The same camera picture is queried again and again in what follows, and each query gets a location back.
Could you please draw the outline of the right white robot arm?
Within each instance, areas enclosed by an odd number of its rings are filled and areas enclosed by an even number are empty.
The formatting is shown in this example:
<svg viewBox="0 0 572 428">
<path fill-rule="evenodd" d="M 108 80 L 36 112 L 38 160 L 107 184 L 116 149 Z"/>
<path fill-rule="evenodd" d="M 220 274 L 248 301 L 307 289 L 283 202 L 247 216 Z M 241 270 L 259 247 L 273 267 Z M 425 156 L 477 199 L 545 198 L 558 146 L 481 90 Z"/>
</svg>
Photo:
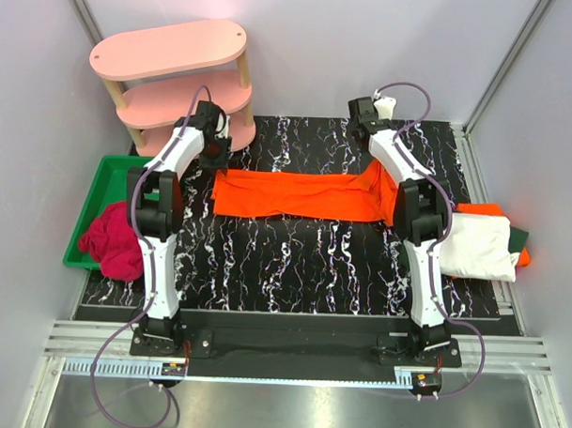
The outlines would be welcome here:
<svg viewBox="0 0 572 428">
<path fill-rule="evenodd" d="M 436 357 L 449 347 L 447 313 L 441 307 L 441 243 L 452 214 L 443 187 L 402 143 L 390 120 L 370 97 L 348 102 L 353 137 L 396 183 L 393 227 L 410 265 L 410 329 L 405 352 L 413 359 Z"/>
</svg>

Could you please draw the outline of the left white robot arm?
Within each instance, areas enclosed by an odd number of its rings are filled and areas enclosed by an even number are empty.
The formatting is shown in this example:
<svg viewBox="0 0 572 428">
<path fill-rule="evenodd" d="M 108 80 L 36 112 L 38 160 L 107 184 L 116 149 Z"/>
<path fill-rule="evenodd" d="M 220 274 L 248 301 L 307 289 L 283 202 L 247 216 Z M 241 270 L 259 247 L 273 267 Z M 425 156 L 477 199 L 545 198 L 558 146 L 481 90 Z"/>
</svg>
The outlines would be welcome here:
<svg viewBox="0 0 572 428">
<path fill-rule="evenodd" d="M 230 118 L 211 100 L 200 100 L 194 114 L 178 120 L 160 153 L 127 179 L 127 221 L 143 257 L 143 310 L 132 320 L 137 343 L 166 353 L 184 344 L 175 280 L 175 249 L 183 224 L 180 180 L 196 159 L 224 169 L 229 157 Z"/>
</svg>

